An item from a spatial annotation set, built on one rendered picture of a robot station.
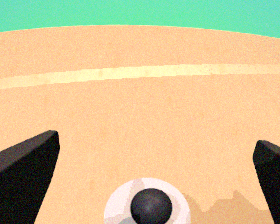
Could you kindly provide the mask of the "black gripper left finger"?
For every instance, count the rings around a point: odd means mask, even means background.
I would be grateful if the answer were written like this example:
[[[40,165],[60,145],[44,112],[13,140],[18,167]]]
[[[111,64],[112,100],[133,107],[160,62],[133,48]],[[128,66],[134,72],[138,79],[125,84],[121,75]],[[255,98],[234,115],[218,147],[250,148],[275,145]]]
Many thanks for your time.
[[[56,129],[0,151],[0,224],[35,224],[59,152]]]

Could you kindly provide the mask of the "glass french press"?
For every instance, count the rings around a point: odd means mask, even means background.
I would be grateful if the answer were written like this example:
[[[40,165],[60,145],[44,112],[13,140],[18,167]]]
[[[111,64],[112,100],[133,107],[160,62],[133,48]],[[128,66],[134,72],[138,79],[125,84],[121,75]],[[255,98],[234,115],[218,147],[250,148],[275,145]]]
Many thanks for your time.
[[[184,194],[155,177],[127,181],[105,206],[104,224],[191,224]]]

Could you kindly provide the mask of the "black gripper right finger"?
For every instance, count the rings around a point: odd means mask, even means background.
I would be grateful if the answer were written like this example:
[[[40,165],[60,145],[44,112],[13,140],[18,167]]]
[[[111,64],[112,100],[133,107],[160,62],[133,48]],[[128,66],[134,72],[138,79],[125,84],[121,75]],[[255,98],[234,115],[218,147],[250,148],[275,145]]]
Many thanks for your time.
[[[280,224],[280,147],[268,140],[258,140],[252,160],[273,222]]]

